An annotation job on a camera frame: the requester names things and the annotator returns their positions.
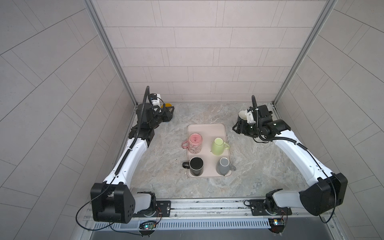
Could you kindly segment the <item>black mug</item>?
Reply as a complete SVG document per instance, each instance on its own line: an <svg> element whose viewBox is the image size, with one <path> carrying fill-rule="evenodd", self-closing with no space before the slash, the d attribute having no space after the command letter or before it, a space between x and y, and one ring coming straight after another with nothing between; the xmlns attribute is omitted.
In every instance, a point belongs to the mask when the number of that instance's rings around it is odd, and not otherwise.
<svg viewBox="0 0 384 240"><path fill-rule="evenodd" d="M182 167L189 170L192 176L198 177L203 173L204 161L200 157L193 157L188 162L183 162Z"/></svg>

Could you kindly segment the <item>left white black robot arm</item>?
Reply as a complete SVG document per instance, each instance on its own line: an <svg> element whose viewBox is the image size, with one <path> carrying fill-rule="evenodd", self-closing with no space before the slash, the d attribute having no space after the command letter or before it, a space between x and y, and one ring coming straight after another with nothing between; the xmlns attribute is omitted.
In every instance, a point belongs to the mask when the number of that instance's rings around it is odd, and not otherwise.
<svg viewBox="0 0 384 240"><path fill-rule="evenodd" d="M138 123L129 132L122 156L102 183L95 183L90 191L93 218L96 222L127 224L135 214L152 216L157 211L156 196L152 192L131 192L136 167L148 149L155 129L173 118L174 107L140 104L136 111Z"/></svg>

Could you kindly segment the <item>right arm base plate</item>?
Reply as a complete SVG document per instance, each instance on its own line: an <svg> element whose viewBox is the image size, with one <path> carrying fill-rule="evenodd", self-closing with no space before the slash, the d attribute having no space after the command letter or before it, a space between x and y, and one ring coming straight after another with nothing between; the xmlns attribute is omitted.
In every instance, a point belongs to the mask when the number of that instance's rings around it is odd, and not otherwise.
<svg viewBox="0 0 384 240"><path fill-rule="evenodd" d="M270 199L249 200L247 206L251 209L253 216L282 216L292 215L290 208L281 208Z"/></svg>

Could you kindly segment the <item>pink mug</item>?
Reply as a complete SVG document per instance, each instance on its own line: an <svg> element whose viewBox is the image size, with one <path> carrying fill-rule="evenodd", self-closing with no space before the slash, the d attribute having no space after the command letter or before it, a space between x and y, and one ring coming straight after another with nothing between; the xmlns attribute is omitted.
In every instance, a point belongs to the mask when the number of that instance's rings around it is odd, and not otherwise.
<svg viewBox="0 0 384 240"><path fill-rule="evenodd" d="M198 154L202 150L203 137L198 133L191 134L181 145L183 149L188 149L192 154Z"/></svg>

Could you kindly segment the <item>light green mug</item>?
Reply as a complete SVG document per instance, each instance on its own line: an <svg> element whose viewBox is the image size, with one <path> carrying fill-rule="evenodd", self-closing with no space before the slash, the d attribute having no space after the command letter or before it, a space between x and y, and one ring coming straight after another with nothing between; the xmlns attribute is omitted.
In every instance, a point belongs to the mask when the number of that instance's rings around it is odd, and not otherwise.
<svg viewBox="0 0 384 240"><path fill-rule="evenodd" d="M220 156L229 148L230 145L227 144L222 138L215 138L211 146L211 152L216 156Z"/></svg>

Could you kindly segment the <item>beige rectangular tray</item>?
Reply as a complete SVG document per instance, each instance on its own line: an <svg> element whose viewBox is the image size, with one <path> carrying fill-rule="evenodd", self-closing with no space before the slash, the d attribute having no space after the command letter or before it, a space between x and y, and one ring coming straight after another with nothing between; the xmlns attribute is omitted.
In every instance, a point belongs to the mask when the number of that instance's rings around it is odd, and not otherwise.
<svg viewBox="0 0 384 240"><path fill-rule="evenodd" d="M191 170L187 170L187 176L191 179L197 178L226 178L232 175L233 170L229 169L226 175L220 175L217 172L218 164L221 158L227 158L230 161L231 155L229 149L224 149L224 152L220 156L216 156L211 152L211 147L216 138L222 138L224 142L227 142L226 128L223 124L197 124L189 125L187 128L188 137L191 134L200 134L203 138L202 150L196 155L187 151L187 161L193 157L200 157L204 162L203 172L200 176L194 176Z"/></svg>

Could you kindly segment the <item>right controller circuit board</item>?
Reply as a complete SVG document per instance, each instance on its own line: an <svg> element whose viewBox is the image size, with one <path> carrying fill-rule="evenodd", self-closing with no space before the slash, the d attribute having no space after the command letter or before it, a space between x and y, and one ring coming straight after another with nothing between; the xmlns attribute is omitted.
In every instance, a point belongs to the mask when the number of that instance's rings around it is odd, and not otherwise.
<svg viewBox="0 0 384 240"><path fill-rule="evenodd" d="M283 219L268 219L269 224L270 224L270 232L274 234L281 234L285 227L286 223Z"/></svg>

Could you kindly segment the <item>grey mug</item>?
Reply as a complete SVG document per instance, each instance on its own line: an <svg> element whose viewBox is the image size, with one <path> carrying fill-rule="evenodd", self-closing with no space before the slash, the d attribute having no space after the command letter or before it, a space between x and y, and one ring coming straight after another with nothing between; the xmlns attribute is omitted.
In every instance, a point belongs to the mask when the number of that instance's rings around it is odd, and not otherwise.
<svg viewBox="0 0 384 240"><path fill-rule="evenodd" d="M228 158L221 158L216 166L216 171L221 176L227 176L229 172L236 171L236 167L231 163Z"/></svg>

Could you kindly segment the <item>dark green mug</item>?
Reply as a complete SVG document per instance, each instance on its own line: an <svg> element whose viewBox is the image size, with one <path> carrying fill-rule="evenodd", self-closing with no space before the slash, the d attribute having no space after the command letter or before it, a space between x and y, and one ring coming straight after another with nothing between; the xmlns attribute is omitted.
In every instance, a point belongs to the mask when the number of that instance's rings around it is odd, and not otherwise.
<svg viewBox="0 0 384 240"><path fill-rule="evenodd" d="M242 119L242 120L244 120L244 121L246 121L247 123L249 123L249 121L248 121L248 111L247 110L242 110L242 111L240 111L239 112L239 117Z"/></svg>

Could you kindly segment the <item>blue butterfly mug yellow inside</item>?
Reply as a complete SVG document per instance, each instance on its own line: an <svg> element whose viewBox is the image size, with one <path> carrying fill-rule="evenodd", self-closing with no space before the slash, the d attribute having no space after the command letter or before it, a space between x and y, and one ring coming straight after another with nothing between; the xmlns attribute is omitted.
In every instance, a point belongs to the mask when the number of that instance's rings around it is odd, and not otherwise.
<svg viewBox="0 0 384 240"><path fill-rule="evenodd" d="M163 104L162 105L162 108L163 109L170 109L170 108L172 108L173 106L171 105L171 104L169 104L169 103L166 103L166 104Z"/></svg>

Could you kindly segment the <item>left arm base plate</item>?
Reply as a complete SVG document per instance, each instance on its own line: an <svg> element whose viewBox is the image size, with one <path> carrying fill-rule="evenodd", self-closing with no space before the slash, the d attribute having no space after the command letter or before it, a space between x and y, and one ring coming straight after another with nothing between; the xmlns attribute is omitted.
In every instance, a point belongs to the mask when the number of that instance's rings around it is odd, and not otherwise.
<svg viewBox="0 0 384 240"><path fill-rule="evenodd" d="M150 204L150 207L146 210L142 210L137 213L141 217L157 217L162 214L162 217L169 217L171 211L171 202L170 201L156 201Z"/></svg>

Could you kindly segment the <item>controller circuit board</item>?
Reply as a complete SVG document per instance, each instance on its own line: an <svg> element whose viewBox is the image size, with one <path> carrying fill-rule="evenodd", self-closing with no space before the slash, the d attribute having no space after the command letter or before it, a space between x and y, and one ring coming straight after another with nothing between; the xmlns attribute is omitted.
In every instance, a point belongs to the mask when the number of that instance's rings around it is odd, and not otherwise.
<svg viewBox="0 0 384 240"><path fill-rule="evenodd" d="M274 234L281 234L285 227L286 223L283 219L268 219L269 224L270 224L270 232Z"/></svg>
<svg viewBox="0 0 384 240"><path fill-rule="evenodd" d="M156 221L147 221L139 225L139 233L142 236L150 236L156 230L157 222Z"/></svg>

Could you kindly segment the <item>left controller circuit board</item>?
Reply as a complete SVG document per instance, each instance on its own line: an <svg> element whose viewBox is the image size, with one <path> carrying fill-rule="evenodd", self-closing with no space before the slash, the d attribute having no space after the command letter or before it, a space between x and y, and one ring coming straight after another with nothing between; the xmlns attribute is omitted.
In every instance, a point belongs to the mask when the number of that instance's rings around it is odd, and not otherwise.
<svg viewBox="0 0 384 240"><path fill-rule="evenodd" d="M142 236L150 236L156 230L157 222L156 221L147 221L139 225L139 233Z"/></svg>

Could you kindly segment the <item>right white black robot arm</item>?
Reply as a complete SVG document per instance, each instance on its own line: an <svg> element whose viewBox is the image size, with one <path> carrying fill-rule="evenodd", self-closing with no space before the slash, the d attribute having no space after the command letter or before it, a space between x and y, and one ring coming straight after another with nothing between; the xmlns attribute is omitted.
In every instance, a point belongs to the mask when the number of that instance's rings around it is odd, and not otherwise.
<svg viewBox="0 0 384 240"><path fill-rule="evenodd" d="M302 208L313 216L319 216L344 202L348 180L342 173L334 173L322 164L297 138L283 120L273 120L267 106L256 103L238 114L233 131L261 143L272 142L293 162L306 180L309 188L304 191L273 190L266 194L264 206L270 215L282 208Z"/></svg>

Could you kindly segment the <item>aluminium mounting rail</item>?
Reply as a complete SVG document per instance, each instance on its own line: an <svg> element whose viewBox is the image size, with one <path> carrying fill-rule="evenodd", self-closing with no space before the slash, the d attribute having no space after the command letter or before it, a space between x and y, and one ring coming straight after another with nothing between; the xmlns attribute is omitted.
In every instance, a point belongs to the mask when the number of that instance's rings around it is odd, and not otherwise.
<svg viewBox="0 0 384 240"><path fill-rule="evenodd" d="M327 211L321 209L305 209L299 200L294 199L290 205L278 205L272 195L267 195L265 199L273 200L278 207L303 210L313 216L319 216ZM229 219L235 216L252 215L251 209L247 206L249 200L244 199L169 199L169 200L156 200L155 197L151 198L151 203L156 201L170 201L171 211L169 217L162 217L162 214L152 218L202 218L207 216L218 216L220 219ZM147 218L138 216L137 213L146 210L135 210L134 207L128 207L129 218Z"/></svg>

